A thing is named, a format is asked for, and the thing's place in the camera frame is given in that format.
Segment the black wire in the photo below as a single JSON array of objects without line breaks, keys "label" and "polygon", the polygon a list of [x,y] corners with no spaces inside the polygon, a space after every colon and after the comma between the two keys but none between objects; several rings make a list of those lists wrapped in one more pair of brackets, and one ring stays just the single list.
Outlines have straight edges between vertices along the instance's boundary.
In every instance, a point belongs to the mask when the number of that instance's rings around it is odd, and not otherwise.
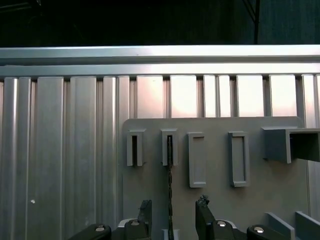
[{"label": "black wire", "polygon": [[250,18],[252,19],[253,22],[256,22],[256,16],[255,16],[255,11],[253,10],[253,7],[251,5],[251,3],[247,0],[242,0],[245,9],[247,10]]}]

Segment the metal frame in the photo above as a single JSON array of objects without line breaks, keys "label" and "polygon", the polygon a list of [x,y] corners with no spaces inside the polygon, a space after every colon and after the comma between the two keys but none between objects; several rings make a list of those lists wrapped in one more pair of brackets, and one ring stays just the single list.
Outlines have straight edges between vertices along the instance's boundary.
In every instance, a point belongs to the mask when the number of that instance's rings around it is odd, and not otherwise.
[{"label": "metal frame", "polygon": [[173,74],[319,74],[320,45],[0,49],[0,78]]}]

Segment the dark ceiling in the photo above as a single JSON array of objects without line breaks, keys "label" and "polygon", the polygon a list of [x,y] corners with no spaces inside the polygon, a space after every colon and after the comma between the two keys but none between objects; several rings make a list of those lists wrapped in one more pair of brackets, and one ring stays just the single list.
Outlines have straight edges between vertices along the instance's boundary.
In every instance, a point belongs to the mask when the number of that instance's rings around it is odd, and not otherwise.
[{"label": "dark ceiling", "polygon": [[[1,0],[0,47],[254,43],[242,0],[148,3]],[[261,0],[259,43],[320,44],[319,12],[319,0]]]}]

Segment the gray holder slot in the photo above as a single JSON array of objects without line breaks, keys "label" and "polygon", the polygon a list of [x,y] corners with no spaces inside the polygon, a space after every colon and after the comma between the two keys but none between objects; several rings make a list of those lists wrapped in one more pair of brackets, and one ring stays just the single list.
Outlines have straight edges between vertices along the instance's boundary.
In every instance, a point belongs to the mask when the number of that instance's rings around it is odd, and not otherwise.
[{"label": "gray holder slot", "polygon": [[178,165],[178,134],[177,129],[161,129],[162,132],[162,165],[168,165],[168,136],[172,136],[172,164]]},{"label": "gray holder slot", "polygon": [[296,236],[301,240],[319,240],[320,222],[314,220],[308,215],[295,212],[295,231]]},{"label": "gray holder slot", "polygon": [[144,132],[129,130],[126,136],[126,165],[142,167],[144,164]]},{"label": "gray holder slot", "polygon": [[290,240],[296,239],[295,229],[291,225],[277,217],[272,212],[266,212],[265,214],[267,217],[267,224],[271,229],[285,235]]},{"label": "gray holder slot", "polygon": [[202,132],[188,133],[190,188],[204,188],[206,186],[207,154],[204,140],[205,136]]},{"label": "gray holder slot", "polygon": [[263,128],[265,158],[290,164],[294,159],[320,162],[319,129]]},{"label": "gray holder slot", "polygon": [[230,131],[229,143],[229,176],[232,187],[250,185],[249,137],[244,131]]}]

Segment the rectangular gray box holder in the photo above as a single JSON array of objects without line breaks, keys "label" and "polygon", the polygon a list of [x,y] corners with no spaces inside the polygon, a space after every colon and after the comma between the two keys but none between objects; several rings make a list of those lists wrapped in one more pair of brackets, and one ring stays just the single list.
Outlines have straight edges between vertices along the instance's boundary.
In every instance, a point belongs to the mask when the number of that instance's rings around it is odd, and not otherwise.
[{"label": "rectangular gray box holder", "polygon": [[294,159],[320,162],[317,128],[262,128],[265,158],[290,164]]},{"label": "rectangular gray box holder", "polygon": [[204,188],[206,186],[207,154],[204,138],[203,132],[188,133],[190,188]]},{"label": "rectangular gray box holder", "polygon": [[168,165],[168,136],[172,136],[172,164],[178,165],[178,136],[177,129],[161,129],[162,133],[162,165]]},{"label": "rectangular gray box holder", "polygon": [[232,187],[250,185],[249,137],[244,131],[230,131],[229,144],[229,177]]},{"label": "rectangular gray box holder", "polygon": [[144,131],[129,130],[126,135],[126,165],[136,164],[142,167],[144,164]]}]

